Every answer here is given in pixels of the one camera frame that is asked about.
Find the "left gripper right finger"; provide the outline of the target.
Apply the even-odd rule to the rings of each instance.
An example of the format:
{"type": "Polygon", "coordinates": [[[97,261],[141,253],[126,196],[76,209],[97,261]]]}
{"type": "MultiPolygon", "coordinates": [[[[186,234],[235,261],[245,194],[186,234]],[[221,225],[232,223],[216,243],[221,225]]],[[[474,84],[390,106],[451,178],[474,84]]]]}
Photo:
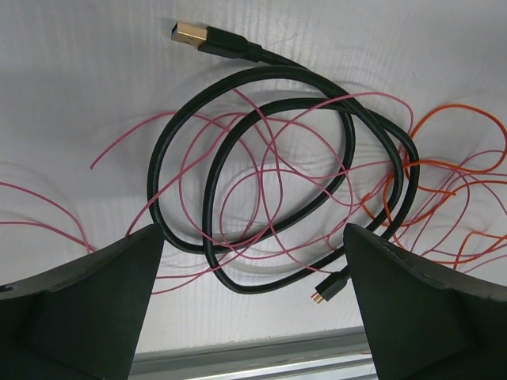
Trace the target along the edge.
{"type": "Polygon", "coordinates": [[[506,288],[348,224],[345,254],[380,379],[504,379],[506,288]]]}

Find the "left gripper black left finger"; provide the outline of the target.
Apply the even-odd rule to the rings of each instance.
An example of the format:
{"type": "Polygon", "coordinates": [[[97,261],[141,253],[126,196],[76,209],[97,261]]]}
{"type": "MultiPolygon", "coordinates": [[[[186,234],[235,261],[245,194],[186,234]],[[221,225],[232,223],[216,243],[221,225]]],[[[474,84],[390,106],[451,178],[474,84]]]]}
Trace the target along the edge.
{"type": "Polygon", "coordinates": [[[1,287],[3,379],[126,379],[161,260],[151,224],[1,287]]]}

